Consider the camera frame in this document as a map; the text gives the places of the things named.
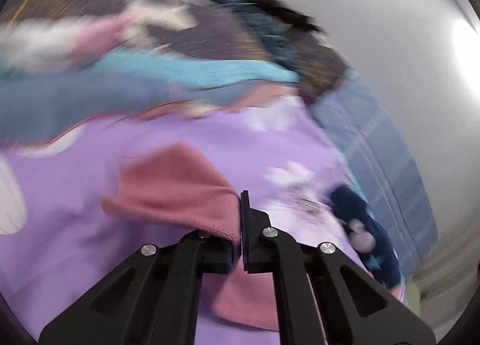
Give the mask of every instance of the triangular cutout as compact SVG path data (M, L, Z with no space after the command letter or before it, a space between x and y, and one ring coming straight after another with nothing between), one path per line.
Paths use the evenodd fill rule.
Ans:
M364 282L354 270L344 265L340 268L340 273L352 296L357 313L361 317L369 317L387 306L386 300Z
M122 305L135 272L134 268L124 271L92 302L92 310L106 317L113 317Z

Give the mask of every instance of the turquoise fabric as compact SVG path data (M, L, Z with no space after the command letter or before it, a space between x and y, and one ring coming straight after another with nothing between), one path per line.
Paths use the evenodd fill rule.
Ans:
M298 82L297 73L266 61L174 58L154 52L117 48L92 66L93 70L129 73L183 84L191 89L216 88L247 80Z

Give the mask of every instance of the folded pink fabric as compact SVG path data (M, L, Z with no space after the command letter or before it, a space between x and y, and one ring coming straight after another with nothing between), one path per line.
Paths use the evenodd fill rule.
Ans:
M181 142L121 171L118 193L105 197L102 209L240 242L237 193L202 154ZM271 274L247 275L240 260L229 275L205 275L203 291L220 318L278 330Z

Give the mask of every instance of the blue fabric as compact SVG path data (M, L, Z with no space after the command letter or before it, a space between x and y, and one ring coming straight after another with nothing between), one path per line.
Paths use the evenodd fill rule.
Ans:
M438 239L430 202L405 141L371 92L349 79L309 107L358 180L408 277Z
M215 88L248 80L297 82L297 73L266 61L215 61L173 58L154 52L117 48L92 65L92 70L137 74L183 84L191 89Z
M32 143L56 138L102 113L138 113L171 100L232 104L255 81L209 90L185 90L153 78L92 69L0 81L0 141Z
M371 251L357 251L357 253L375 280L385 285L386 288L400 284L402 276L390 238L382 225L368 215L366 202L346 185L334 190L331 200L332 212L345 222L343 227L349 238L352 233L356 233L349 226L349 223L355 219L362 222L364 226L362 231L370 233L374 237L375 245Z
M212 0L222 8L240 16L253 34L262 41L275 63L284 68L303 74L303 69L295 61L295 47L280 31L279 24L254 4L241 0Z

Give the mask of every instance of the navy blue cloth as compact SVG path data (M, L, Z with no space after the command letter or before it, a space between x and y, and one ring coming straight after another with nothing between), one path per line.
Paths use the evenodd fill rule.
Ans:
M363 224L364 233L370 233L375 239L373 249L369 252L358 251L352 243L363 265L386 288L398 285L402 277L392 242L382 225L369 216L367 203L346 185L334 190L330 198L332 212L342 221L350 241L355 234L358 235L358 230L352 230L355 220Z
M300 75L303 74L303 69L295 60L295 47L280 31L279 24L270 15L254 4L242 0L211 1L240 16L249 25L254 35L262 41L276 64Z

